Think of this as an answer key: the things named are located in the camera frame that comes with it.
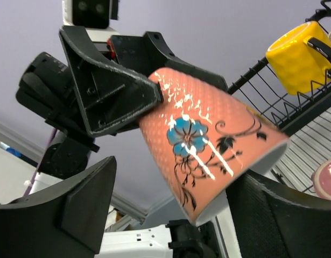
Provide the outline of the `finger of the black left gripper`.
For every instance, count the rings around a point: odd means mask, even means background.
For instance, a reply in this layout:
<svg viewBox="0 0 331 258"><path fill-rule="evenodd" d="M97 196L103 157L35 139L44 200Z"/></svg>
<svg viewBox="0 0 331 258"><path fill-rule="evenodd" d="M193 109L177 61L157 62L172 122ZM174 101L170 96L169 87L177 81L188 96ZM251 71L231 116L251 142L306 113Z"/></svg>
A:
<svg viewBox="0 0 331 258"><path fill-rule="evenodd" d="M169 67L198 78L226 92L223 76L204 70L178 58L159 32L145 32L143 36L113 35L110 38L112 56L118 64L145 76L162 67Z"/></svg>

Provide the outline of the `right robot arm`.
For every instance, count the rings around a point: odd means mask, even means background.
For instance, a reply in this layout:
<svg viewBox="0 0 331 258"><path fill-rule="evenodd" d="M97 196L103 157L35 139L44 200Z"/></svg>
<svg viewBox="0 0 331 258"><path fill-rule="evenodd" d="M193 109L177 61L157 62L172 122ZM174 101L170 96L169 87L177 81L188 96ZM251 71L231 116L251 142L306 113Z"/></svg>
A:
<svg viewBox="0 0 331 258"><path fill-rule="evenodd" d="M171 220L105 232L117 162L108 157L40 190L0 204L0 257L221 257L218 229ZM253 171L227 188L243 257L331 257L331 200Z"/></svg>

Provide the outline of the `yellow mug black handle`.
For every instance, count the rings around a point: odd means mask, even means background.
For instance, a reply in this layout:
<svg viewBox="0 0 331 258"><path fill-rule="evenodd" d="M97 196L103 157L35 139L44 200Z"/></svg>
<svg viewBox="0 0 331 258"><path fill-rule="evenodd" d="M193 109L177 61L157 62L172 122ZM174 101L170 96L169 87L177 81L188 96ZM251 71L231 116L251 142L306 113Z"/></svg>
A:
<svg viewBox="0 0 331 258"><path fill-rule="evenodd" d="M308 93L331 80L331 41L316 21L282 35L265 57L290 95Z"/></svg>

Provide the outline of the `pink ghost pattern mug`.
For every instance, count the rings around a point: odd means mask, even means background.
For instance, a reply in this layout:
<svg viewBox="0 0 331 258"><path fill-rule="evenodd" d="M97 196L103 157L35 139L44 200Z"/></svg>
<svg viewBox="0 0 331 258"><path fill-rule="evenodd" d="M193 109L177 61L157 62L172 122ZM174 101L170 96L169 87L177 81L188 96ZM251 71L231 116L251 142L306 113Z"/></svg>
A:
<svg viewBox="0 0 331 258"><path fill-rule="evenodd" d="M331 200L331 159L323 163L312 174L311 180L316 195Z"/></svg>

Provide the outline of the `salmon floral mug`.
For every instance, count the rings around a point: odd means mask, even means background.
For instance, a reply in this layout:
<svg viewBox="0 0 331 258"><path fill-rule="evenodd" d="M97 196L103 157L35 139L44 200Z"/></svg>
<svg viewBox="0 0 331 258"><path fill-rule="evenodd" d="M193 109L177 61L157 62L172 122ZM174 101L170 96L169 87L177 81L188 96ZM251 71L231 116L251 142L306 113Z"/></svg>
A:
<svg viewBox="0 0 331 258"><path fill-rule="evenodd" d="M164 102L139 120L149 150L187 219L202 225L223 210L223 192L247 170L269 171L288 136L246 104L171 68L150 75Z"/></svg>

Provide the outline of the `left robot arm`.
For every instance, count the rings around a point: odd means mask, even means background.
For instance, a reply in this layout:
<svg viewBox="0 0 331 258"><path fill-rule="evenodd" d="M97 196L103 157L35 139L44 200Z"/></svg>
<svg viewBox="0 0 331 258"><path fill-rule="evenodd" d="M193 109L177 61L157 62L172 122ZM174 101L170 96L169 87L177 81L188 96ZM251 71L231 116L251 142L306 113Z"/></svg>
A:
<svg viewBox="0 0 331 258"><path fill-rule="evenodd" d="M40 162L42 173L67 179L83 171L95 138L138 127L137 119L163 100L149 76L161 67L227 91L225 79L176 57L158 32L91 41L82 26L59 31L67 63L40 53L24 71L17 101L59 131Z"/></svg>

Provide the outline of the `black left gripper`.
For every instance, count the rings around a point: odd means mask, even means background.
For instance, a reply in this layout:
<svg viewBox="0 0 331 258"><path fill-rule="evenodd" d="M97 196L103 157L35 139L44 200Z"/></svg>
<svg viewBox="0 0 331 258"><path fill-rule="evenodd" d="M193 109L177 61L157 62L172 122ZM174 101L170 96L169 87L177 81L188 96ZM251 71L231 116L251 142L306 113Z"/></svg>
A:
<svg viewBox="0 0 331 258"><path fill-rule="evenodd" d="M63 26L59 38L69 67L40 53L23 72L16 100L66 136L97 153L93 138L136 128L164 101L159 83L107 59L84 27Z"/></svg>

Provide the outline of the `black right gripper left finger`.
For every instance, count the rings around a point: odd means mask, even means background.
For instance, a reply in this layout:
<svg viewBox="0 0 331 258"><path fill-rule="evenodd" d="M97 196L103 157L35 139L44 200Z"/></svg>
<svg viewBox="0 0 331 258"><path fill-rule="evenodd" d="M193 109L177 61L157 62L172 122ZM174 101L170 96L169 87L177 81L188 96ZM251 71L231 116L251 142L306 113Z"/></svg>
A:
<svg viewBox="0 0 331 258"><path fill-rule="evenodd" d="M0 257L98 254L116 169L110 156L48 188L0 204Z"/></svg>

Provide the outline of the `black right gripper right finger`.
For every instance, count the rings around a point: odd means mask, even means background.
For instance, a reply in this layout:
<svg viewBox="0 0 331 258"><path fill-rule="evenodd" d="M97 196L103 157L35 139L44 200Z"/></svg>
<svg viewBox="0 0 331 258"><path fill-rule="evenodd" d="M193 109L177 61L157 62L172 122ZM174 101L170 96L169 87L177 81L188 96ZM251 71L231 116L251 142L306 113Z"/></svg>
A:
<svg viewBox="0 0 331 258"><path fill-rule="evenodd" d="M331 200L251 170L226 194L242 257L331 257Z"/></svg>

